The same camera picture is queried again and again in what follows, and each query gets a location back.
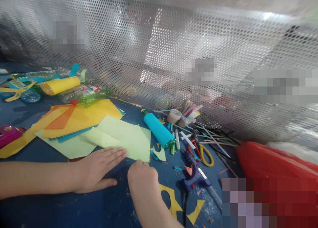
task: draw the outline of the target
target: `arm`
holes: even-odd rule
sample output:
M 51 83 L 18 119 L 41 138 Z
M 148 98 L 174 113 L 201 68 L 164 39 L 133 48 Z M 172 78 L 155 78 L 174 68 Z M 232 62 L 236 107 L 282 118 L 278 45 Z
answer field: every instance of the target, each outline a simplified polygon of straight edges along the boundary
M 101 149 L 71 163 L 0 163 L 0 199 L 31 194 L 88 193 L 117 184 L 104 175 L 126 157 L 122 148 Z
M 138 219 L 143 228 L 182 228 L 162 200 L 158 173 L 137 160 L 128 171 L 128 184 Z

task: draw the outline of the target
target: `scissors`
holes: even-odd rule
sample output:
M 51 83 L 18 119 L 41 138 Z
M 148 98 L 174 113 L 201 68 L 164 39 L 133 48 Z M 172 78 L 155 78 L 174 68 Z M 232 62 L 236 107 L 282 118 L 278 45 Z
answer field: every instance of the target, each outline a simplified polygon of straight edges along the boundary
M 197 150 L 197 155 L 198 155 L 199 159 L 201 159 L 202 162 L 203 162 L 206 166 L 208 166 L 208 167 L 214 166 L 214 159 L 213 159 L 212 155 L 211 155 L 210 152 L 207 150 L 207 148 L 200 143 L 200 141 L 199 141 L 199 139 L 198 139 L 198 136 L 196 135 L 195 130 L 193 130 L 193 136 L 194 136 L 194 139 L 191 140 L 191 143 L 195 146 L 195 148 L 196 148 L 196 150 Z M 194 157 L 194 154 L 192 153 L 191 147 L 190 147 L 189 144 L 188 144 L 188 150 L 189 150 L 190 154 Z M 204 158 L 204 152 L 203 152 L 203 151 L 206 152 L 206 154 L 208 155 L 208 157 L 209 157 L 211 163 L 207 163 L 207 161 L 206 161 L 205 158 Z

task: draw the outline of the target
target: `hand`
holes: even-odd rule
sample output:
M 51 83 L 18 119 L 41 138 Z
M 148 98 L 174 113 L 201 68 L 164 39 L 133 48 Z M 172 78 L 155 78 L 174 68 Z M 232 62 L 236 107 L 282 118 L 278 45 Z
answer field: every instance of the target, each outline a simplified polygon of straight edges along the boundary
M 128 185 L 134 204 L 162 200 L 157 170 L 137 160 L 128 170 Z
M 75 192 L 89 193 L 117 185 L 115 179 L 103 179 L 103 177 L 126 158 L 126 151 L 121 147 L 109 147 L 93 152 L 75 162 L 75 172 L 83 177 L 80 188 Z

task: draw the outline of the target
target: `red plastic bag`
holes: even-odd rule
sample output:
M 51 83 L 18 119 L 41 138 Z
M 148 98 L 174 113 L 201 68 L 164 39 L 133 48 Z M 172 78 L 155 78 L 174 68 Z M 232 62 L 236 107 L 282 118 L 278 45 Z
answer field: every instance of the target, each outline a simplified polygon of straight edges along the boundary
M 261 203 L 269 204 L 277 223 L 280 217 L 285 227 L 318 227 L 316 164 L 255 142 L 237 147 L 237 154 L 245 177 L 253 178 L 254 191 L 261 192 Z

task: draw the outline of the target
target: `bottle label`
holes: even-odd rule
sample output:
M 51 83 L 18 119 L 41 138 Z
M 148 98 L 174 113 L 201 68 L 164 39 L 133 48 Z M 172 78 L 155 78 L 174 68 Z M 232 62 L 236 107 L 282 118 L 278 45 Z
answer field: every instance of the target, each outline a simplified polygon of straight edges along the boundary
M 90 93 L 90 94 L 94 94 L 94 93 L 96 93 L 97 91 L 99 91 L 99 87 L 94 85 L 94 86 L 88 88 L 86 91 L 87 91 L 88 93 Z

